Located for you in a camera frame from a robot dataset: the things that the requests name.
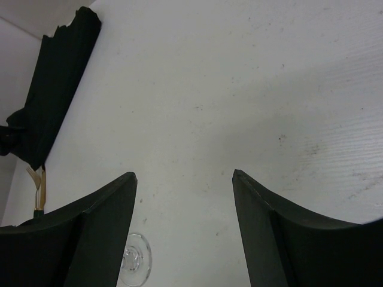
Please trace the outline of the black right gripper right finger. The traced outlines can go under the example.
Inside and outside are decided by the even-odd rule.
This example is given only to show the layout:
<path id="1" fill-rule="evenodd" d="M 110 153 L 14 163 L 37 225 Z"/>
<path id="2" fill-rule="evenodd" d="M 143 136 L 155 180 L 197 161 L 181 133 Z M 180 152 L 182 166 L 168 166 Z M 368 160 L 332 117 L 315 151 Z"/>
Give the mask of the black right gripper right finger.
<path id="1" fill-rule="evenodd" d="M 341 221 L 232 178 L 251 286 L 381 286 L 382 220 Z"/>

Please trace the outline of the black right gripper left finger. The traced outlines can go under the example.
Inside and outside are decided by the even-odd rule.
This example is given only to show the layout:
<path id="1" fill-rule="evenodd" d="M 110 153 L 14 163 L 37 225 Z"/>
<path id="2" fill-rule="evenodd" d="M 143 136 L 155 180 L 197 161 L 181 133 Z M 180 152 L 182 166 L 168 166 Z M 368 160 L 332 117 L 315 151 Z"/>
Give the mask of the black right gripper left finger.
<path id="1" fill-rule="evenodd" d="M 1 227 L 1 286 L 116 286 L 136 189 L 127 172 L 43 216 Z"/>

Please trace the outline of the black cloth placemat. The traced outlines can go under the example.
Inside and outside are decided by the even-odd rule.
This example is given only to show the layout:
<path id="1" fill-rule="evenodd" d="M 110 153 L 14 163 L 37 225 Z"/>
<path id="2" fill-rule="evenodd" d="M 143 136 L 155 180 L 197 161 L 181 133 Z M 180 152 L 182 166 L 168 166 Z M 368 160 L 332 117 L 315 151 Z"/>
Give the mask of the black cloth placemat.
<path id="1" fill-rule="evenodd" d="M 80 7 L 68 26 L 43 36 L 25 105 L 1 126 L 1 155 L 14 154 L 33 170 L 45 164 L 86 69 L 102 22 Z"/>

